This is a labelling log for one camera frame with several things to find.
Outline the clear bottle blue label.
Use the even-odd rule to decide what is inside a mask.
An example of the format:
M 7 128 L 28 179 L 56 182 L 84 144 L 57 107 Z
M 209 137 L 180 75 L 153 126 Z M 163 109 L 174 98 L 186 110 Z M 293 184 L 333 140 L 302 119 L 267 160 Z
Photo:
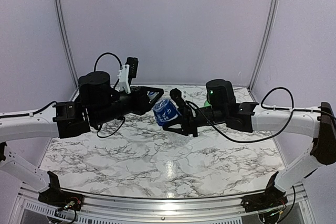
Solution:
M 179 111 L 170 99 L 160 99 L 153 107 L 154 117 L 158 126 L 163 127 L 179 116 Z M 176 146 L 184 146 L 188 143 L 189 137 L 174 132 L 164 131 L 165 135 Z

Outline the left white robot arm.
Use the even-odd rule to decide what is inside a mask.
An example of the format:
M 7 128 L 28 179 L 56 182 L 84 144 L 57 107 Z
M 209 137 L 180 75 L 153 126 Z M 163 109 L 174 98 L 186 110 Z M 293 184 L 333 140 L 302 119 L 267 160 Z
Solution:
M 107 72 L 94 71 L 79 78 L 79 95 L 74 101 L 53 101 L 37 111 L 1 115 L 1 170 L 40 194 L 45 193 L 54 205 L 63 205 L 67 198 L 60 189 L 57 175 L 17 156 L 7 142 L 38 137 L 77 137 L 128 114 L 146 114 L 164 91 L 146 86 L 131 87 L 130 78 L 126 69 L 120 70 L 120 87 L 116 90 Z

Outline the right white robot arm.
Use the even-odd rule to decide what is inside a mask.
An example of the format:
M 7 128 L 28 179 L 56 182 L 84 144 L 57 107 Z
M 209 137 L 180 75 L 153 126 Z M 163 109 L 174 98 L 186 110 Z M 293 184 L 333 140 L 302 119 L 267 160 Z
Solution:
M 206 83 L 208 106 L 198 107 L 185 101 L 178 89 L 170 92 L 180 115 L 163 126 L 163 130 L 180 135 L 198 136 L 198 128 L 219 124 L 240 132 L 273 131 L 276 135 L 293 133 L 309 136 L 311 146 L 287 168 L 276 172 L 269 180 L 260 203 L 271 207 L 280 196 L 297 182 L 321 166 L 335 163 L 335 116 L 331 105 L 322 102 L 318 107 L 289 108 L 266 106 L 262 103 L 237 103 L 230 81 L 215 79 Z

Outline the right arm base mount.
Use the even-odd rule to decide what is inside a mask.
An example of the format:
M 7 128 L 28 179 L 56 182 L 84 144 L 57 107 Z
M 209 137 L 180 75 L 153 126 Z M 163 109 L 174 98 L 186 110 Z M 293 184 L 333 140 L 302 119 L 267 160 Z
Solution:
M 260 211 L 284 205 L 288 202 L 286 193 L 275 187 L 275 179 L 279 172 L 274 173 L 262 193 L 246 195 L 241 199 L 245 212 Z

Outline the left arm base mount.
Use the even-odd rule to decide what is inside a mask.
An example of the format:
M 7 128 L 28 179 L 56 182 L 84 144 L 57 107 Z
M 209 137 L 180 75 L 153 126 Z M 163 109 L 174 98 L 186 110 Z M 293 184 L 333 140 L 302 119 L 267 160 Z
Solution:
M 58 176 L 51 171 L 47 172 L 47 178 L 49 178 L 47 188 L 39 192 L 38 200 L 40 202 L 56 206 L 59 210 L 65 210 L 67 205 L 72 210 L 81 210 L 83 204 L 82 194 L 62 190 Z

